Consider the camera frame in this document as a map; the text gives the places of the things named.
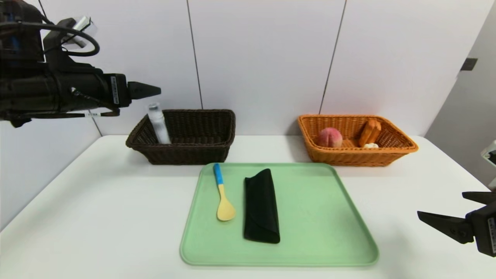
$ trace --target green tray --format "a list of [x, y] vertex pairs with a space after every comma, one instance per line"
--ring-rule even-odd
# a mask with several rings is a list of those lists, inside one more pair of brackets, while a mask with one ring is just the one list
[[[281, 242], [243, 238], [244, 181], [272, 172]], [[226, 196], [236, 209], [216, 218], [219, 192], [213, 164], [200, 173], [181, 242], [181, 257], [199, 266], [368, 266], [379, 252], [334, 168], [319, 163], [223, 163]]]

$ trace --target orange wicker basket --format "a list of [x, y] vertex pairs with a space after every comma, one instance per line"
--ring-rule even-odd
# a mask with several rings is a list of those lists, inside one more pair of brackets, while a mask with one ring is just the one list
[[[375, 142], [379, 148], [358, 147], [358, 140], [369, 119], [376, 119], [381, 123], [381, 132]], [[298, 118], [298, 124], [307, 152], [314, 162], [335, 166], [387, 166], [419, 149], [415, 142], [389, 120], [376, 115], [302, 115]], [[328, 127], [341, 132], [342, 147], [321, 147], [316, 144], [319, 132]]]

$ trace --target yellow spoon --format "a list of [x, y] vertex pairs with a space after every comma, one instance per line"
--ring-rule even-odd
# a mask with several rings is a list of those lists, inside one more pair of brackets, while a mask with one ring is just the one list
[[222, 173], [220, 172], [220, 165], [218, 163], [214, 164], [214, 173], [220, 193], [220, 203], [219, 208], [217, 209], [217, 219], [221, 221], [229, 221], [234, 218], [234, 216], [236, 216], [236, 210], [234, 209], [234, 206], [227, 200], [226, 193], [224, 192], [224, 180], [222, 179]]

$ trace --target brown wicker basket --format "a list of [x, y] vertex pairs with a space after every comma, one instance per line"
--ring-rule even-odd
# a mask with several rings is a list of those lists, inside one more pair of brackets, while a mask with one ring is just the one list
[[234, 140], [236, 117], [231, 110], [164, 110], [172, 144], [159, 144], [146, 115], [126, 145], [154, 165], [205, 165], [224, 162]]
[[[360, 148], [358, 140], [369, 119], [381, 123], [381, 132], [375, 143], [379, 148]], [[314, 162], [335, 166], [387, 166], [402, 156], [419, 149], [417, 144], [389, 120], [375, 115], [302, 115], [298, 118], [307, 152]], [[322, 129], [333, 127], [343, 135], [340, 148], [316, 144]]]

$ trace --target blue spoon handle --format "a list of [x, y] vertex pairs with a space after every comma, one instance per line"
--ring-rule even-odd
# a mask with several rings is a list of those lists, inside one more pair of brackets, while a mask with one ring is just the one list
[[215, 180], [217, 180], [217, 185], [224, 184], [224, 180], [222, 179], [222, 173], [220, 172], [220, 165], [218, 163], [214, 164], [214, 173], [215, 173]]

